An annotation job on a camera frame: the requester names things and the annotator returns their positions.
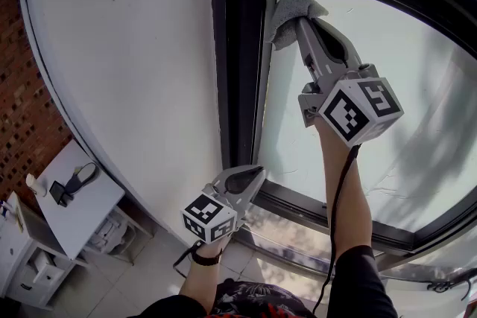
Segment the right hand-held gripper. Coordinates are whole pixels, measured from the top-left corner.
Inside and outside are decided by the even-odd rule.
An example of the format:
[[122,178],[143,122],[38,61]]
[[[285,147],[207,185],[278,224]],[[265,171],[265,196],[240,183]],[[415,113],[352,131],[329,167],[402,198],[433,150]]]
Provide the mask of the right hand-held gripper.
[[298,96],[307,127],[322,118],[353,147],[379,137],[404,115],[387,79],[374,65],[361,65],[354,45],[337,28],[300,17],[297,42],[313,80]]

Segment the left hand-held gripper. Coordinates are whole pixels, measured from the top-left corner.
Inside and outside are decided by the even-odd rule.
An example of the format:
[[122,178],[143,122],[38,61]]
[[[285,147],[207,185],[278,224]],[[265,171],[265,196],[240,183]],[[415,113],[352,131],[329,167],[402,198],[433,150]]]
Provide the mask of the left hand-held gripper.
[[222,171],[181,210],[184,227],[205,244],[234,233],[243,224],[249,203],[265,181],[260,165]]

